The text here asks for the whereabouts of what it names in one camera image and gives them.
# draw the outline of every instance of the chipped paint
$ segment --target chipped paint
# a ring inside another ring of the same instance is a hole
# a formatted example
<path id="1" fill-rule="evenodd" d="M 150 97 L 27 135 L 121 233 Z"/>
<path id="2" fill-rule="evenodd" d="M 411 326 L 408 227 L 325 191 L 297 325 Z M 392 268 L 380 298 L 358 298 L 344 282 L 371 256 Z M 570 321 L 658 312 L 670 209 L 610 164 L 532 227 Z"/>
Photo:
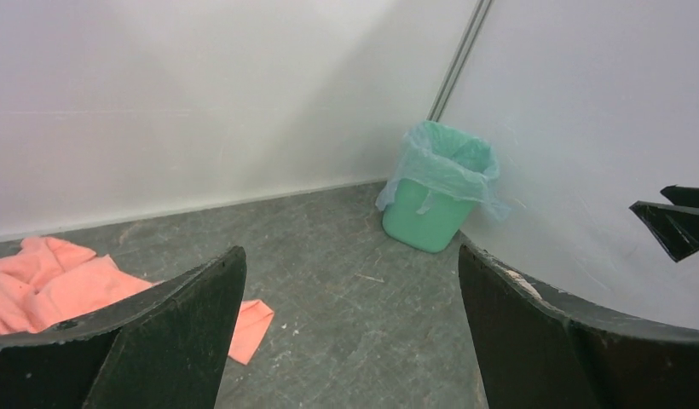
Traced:
<path id="1" fill-rule="evenodd" d="M 523 278 L 517 271 L 512 271 L 509 268 L 505 268 L 505 272 L 512 278 L 513 281 L 518 283 L 525 291 L 530 293 L 538 301 L 543 301 L 543 297 L 540 293 L 533 287 L 525 278 Z"/>

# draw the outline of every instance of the pink towel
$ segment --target pink towel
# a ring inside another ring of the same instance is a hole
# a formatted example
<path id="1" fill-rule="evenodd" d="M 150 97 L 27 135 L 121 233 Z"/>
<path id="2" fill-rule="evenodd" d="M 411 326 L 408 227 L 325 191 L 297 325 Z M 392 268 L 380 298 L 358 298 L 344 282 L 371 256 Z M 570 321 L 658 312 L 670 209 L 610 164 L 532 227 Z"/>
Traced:
<path id="1" fill-rule="evenodd" d="M 121 272 L 110 256 L 52 237 L 29 237 L 15 256 L 0 259 L 0 335 L 40 332 L 144 291 L 151 283 Z M 245 364 L 274 312 L 243 302 L 229 356 Z"/>

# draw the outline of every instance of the metal pole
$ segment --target metal pole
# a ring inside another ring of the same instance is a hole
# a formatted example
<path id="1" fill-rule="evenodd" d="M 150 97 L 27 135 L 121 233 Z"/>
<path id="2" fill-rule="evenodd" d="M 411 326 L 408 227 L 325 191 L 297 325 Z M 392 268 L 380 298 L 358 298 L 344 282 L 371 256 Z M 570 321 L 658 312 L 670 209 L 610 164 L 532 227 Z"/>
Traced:
<path id="1" fill-rule="evenodd" d="M 427 116 L 428 120 L 439 121 L 442 113 L 445 111 L 445 106 L 448 104 L 450 95 L 453 93 L 455 84 L 458 82 L 458 77 L 465 66 L 472 45 L 475 43 L 477 35 L 480 33 L 480 27 L 482 26 L 482 22 L 485 21 L 485 16 L 488 14 L 488 10 L 490 10 L 490 5 L 492 3 L 493 0 L 480 0 L 472 11 L 470 22 L 465 28 L 465 32 L 463 32 L 458 49 L 455 51 L 453 60 L 450 63 L 448 73 L 442 81 L 435 102 L 432 104 L 430 113 Z"/>

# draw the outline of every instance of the black plastic object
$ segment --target black plastic object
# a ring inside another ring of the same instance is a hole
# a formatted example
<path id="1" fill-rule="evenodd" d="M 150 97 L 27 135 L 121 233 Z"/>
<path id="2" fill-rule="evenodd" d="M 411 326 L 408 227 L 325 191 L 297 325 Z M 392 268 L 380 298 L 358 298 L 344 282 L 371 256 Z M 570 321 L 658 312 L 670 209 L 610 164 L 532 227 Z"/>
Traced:
<path id="1" fill-rule="evenodd" d="M 469 246 L 459 280 L 490 409 L 699 408 L 699 331 L 600 307 Z"/>
<path id="2" fill-rule="evenodd" d="M 631 210 L 668 256 L 680 262 L 699 251 L 699 188 L 669 186 L 661 194 L 673 205 L 638 201 Z"/>
<path id="3" fill-rule="evenodd" d="M 38 334 L 0 337 L 0 407 L 213 408 L 246 279 L 234 247 Z"/>

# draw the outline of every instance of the white wall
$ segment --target white wall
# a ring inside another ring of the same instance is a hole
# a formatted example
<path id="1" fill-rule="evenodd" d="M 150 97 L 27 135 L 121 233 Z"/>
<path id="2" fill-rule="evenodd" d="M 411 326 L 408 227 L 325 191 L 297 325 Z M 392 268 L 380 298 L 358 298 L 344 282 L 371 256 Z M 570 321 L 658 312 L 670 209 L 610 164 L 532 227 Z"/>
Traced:
<path id="1" fill-rule="evenodd" d="M 0 2 L 0 239 L 384 177 L 473 7 Z"/>
<path id="2" fill-rule="evenodd" d="M 699 0 L 494 2 L 443 122 L 491 141 L 501 226 L 464 232 L 594 302 L 699 328 L 699 258 L 628 209 L 699 187 Z"/>

